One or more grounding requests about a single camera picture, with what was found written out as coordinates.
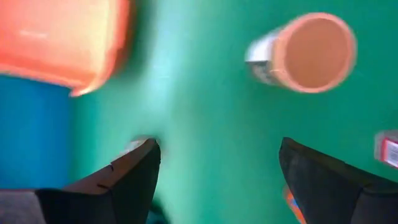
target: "orange bucket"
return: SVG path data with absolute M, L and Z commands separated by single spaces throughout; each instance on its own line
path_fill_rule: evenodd
M 340 18 L 322 12 L 298 17 L 253 42 L 246 55 L 265 83 L 319 93 L 339 85 L 356 59 L 356 40 Z
M 130 1 L 0 1 L 0 73 L 72 89 L 103 85 L 121 60 Z

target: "blue wall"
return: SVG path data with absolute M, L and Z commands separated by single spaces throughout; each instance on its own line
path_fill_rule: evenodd
M 68 182 L 68 94 L 64 87 L 0 76 L 0 189 Z

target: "green surface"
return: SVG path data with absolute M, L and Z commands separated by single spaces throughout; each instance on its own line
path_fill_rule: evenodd
M 295 223 L 282 200 L 283 136 L 398 180 L 373 137 L 398 128 L 396 0 L 138 1 L 134 53 L 100 90 L 75 100 L 75 171 L 104 166 L 134 136 L 161 138 L 157 198 L 173 223 Z M 358 64 L 318 95 L 257 82 L 249 43 L 313 11 L 342 17 Z

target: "paper cup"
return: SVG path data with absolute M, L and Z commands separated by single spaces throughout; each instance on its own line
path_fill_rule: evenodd
M 246 62 L 260 81 L 319 93 L 339 85 L 356 59 L 356 40 L 340 18 L 322 12 L 298 17 L 254 41 Z

